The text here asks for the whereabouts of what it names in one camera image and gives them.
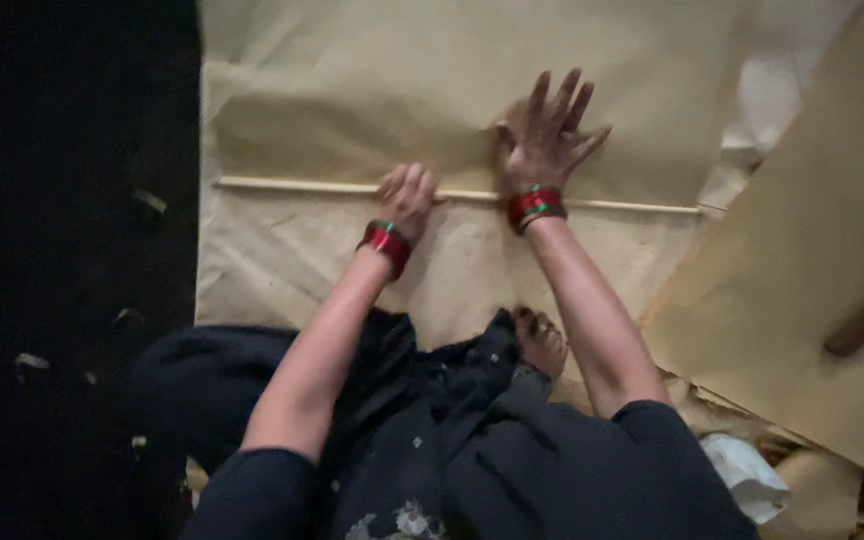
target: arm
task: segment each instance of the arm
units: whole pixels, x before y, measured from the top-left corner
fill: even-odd
[[[394,223],[414,246],[426,229],[435,189],[420,164],[398,166],[383,178],[379,219]],[[390,259],[371,246],[355,253],[259,397],[242,450],[285,448],[319,461],[362,325],[392,272]]]
[[[588,138],[575,135],[594,88],[583,84],[570,108],[580,76],[573,69],[554,101],[546,103],[549,74],[542,73],[520,117],[496,126],[506,193],[522,193],[535,185],[561,190],[572,171],[606,140],[609,127]],[[595,410],[611,417],[635,400],[669,403],[639,329],[566,220],[538,217],[528,222],[525,236],[552,286]]]

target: dark floor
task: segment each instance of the dark floor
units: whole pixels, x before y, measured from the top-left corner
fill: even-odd
[[[187,511],[123,387],[192,322],[199,62],[193,2],[0,1],[0,538],[168,538]]]

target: red metallic wristband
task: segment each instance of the red metallic wristband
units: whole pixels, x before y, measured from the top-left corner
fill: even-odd
[[[562,193],[544,185],[534,185],[525,193],[517,193],[509,199],[509,225],[517,235],[525,232],[525,227],[533,220],[544,216],[566,217],[562,206]]]
[[[402,276],[405,264],[409,262],[409,256],[412,255],[412,246],[409,245],[405,236],[402,236],[395,224],[378,219],[368,222],[365,236],[362,237],[362,241],[355,249],[358,250],[366,244],[391,260],[391,280],[393,282]]]

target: hand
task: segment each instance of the hand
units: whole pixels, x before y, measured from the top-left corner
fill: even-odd
[[[574,68],[565,76],[552,103],[546,103],[550,74],[542,72],[528,102],[514,106],[506,120],[498,122],[500,190],[505,195],[522,193],[536,184],[562,190],[572,171],[602,146],[612,126],[596,129],[588,136],[576,130],[595,85],[585,82],[569,107],[582,76]]]
[[[421,163],[402,163],[382,177],[376,217],[395,224],[413,247],[426,232],[439,181]]]

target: sleeve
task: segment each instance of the sleeve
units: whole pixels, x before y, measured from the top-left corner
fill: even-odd
[[[674,408],[653,400],[632,401],[611,421],[635,441],[655,476],[664,479],[668,496],[681,503],[682,521],[708,538],[758,538]]]
[[[239,451],[212,474],[181,540],[309,536],[315,467],[283,448]]]

